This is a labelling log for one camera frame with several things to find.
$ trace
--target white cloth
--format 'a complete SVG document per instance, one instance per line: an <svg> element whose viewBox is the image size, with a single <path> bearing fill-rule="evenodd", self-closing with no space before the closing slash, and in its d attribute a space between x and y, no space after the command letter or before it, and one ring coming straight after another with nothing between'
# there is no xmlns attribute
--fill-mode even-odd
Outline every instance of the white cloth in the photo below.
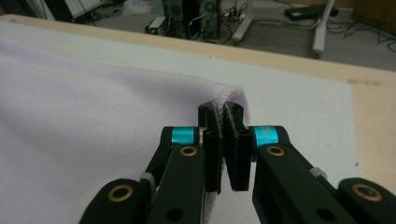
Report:
<svg viewBox="0 0 396 224"><path fill-rule="evenodd" d="M196 126L200 104L226 99L246 106L239 88L0 37L0 223L78 223L103 185L138 179L163 126Z"/></svg>

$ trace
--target cable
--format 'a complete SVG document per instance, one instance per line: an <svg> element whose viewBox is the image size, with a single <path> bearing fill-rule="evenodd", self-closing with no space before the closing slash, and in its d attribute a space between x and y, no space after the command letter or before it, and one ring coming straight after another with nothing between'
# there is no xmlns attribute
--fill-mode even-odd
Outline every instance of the cable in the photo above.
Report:
<svg viewBox="0 0 396 224"><path fill-rule="evenodd" d="M195 39L195 38L198 36L198 34L200 33L200 32L198 31L194 36L191 36L190 26L192 26L192 22L193 22L193 21L196 21L196 20L199 20L199 19L203 18L204 16L205 16L205 14L202 14L201 16L196 17L196 18L194 18L194 19L192 19L192 20L190 21L189 25L187 26L187 33L189 34L189 38L190 38L190 39L192 39L192 40Z"/></svg>
<svg viewBox="0 0 396 224"><path fill-rule="evenodd" d="M393 49L393 48L392 48L392 45L395 45L395 44L396 44L396 40L394 40L392 43L389 43L389 44L387 45L388 50L390 50L390 51L393 52L393 53L396 53L396 49Z"/></svg>

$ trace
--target black equipment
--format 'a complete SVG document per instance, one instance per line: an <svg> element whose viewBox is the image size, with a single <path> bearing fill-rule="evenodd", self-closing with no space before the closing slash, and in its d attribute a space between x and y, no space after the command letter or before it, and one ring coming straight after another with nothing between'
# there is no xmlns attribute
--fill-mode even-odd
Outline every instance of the black equipment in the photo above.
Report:
<svg viewBox="0 0 396 224"><path fill-rule="evenodd" d="M175 37L218 38L219 0L163 0L163 12Z"/></svg>
<svg viewBox="0 0 396 224"><path fill-rule="evenodd" d="M223 157L236 191L248 190L257 162L253 203L261 223L396 223L395 195L362 178L335 189L283 127L246 127L243 113L227 102L220 116L209 102L198 108L198 127L164 127L140 180L105 185L80 224L203 223L205 192L220 193Z"/></svg>

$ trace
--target floor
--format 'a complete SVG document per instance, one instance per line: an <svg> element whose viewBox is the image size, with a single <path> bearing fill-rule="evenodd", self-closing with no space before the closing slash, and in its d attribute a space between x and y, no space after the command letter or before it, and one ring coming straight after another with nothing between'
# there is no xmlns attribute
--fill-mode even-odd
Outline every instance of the floor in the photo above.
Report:
<svg viewBox="0 0 396 224"><path fill-rule="evenodd" d="M243 8L244 3L240 1L236 8ZM148 4L148 13L140 15L121 15L122 4L98 8L94 11L98 21L91 22L91 24L110 29L145 33L145 27L155 18L163 15L161 0L149 0ZM223 12L232 6L233 2L227 2L227 0L221 2ZM378 34L376 29L361 24L351 25L350 23L353 22L350 19L351 8L337 8L340 10L339 14L328 23L325 51L318 57L311 50L314 39L312 24L315 21L290 21L283 15L283 12L286 8L291 7L300 6L280 4L272 0L255 0L253 2L254 22L247 29L243 39L239 43L229 40L225 44L237 48L270 51L396 71L396 43L389 46L391 49L388 49L388 44L393 43L392 41L378 43L378 39L395 39L396 37L389 34ZM231 31L234 32L238 25L239 21L233 20ZM219 39L213 39L210 42L220 44L225 42L229 36L230 30L222 25Z"/></svg>

